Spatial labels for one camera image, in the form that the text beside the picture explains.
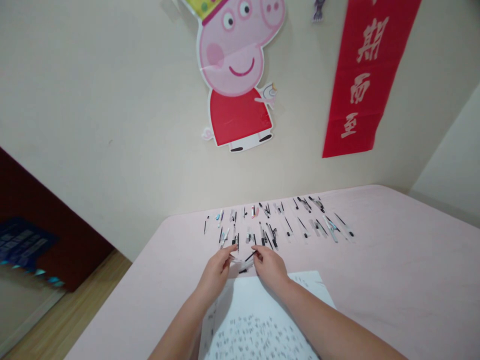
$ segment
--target yellow crown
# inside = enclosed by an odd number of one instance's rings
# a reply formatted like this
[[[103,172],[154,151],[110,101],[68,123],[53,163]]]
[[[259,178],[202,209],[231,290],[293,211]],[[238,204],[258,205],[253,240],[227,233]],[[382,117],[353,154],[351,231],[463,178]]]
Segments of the yellow crown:
[[[203,25],[222,8],[228,0],[185,0],[193,12],[200,18]]]

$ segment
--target white paper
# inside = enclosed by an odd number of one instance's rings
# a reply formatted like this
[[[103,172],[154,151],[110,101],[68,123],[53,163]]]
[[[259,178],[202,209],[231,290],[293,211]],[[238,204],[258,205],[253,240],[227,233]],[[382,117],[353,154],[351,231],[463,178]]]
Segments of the white paper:
[[[318,271],[288,276],[335,308]],[[318,359],[278,298],[258,277],[229,280],[203,319],[200,360]]]

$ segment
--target pig hand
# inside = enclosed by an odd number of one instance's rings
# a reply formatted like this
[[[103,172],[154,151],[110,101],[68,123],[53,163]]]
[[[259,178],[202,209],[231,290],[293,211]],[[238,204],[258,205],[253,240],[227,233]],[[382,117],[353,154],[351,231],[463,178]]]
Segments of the pig hand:
[[[205,130],[203,130],[203,134],[201,135],[201,138],[205,141],[209,141],[209,140],[212,140],[214,138],[214,133],[211,129],[209,129],[208,127],[205,128]]]
[[[261,98],[261,97],[257,97],[257,98],[255,99],[255,101],[256,101],[257,103],[267,104],[270,108],[273,109],[273,108],[274,108],[274,105],[275,105],[275,99],[276,99],[276,98],[277,98],[276,96],[274,96],[274,97],[272,97],[272,98],[268,98],[268,99]]]

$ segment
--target peppa pig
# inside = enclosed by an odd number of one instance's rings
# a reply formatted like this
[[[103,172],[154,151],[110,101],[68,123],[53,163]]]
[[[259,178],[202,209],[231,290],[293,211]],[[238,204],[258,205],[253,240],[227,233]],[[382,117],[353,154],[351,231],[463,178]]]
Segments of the peppa pig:
[[[242,152],[272,138],[276,89],[257,88],[264,51],[285,20],[285,0],[184,0],[198,16],[197,55],[210,88],[203,138]]]

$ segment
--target pink tablecloth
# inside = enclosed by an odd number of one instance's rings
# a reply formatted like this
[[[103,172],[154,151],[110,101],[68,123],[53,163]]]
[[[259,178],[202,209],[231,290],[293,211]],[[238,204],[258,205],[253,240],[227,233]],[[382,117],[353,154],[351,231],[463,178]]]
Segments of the pink tablecloth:
[[[289,244],[274,214],[273,203],[280,200],[268,201],[288,271],[318,270],[339,311],[411,359],[480,359],[480,229],[383,186],[317,195],[332,221],[336,212],[350,225],[356,244],[341,235],[338,244],[317,237],[307,222],[322,220],[319,209],[310,201],[312,216],[287,198],[282,202],[296,235]],[[232,207],[243,259],[251,253],[247,226],[259,241],[258,221],[266,220],[263,212],[252,220],[251,206],[246,205],[245,220],[244,205]],[[165,220],[67,359],[146,359],[219,246],[220,229],[213,219],[219,212]],[[229,215],[225,208],[222,225],[232,231]],[[308,244],[300,236],[297,215],[312,234]],[[242,276],[255,276],[255,271]]]

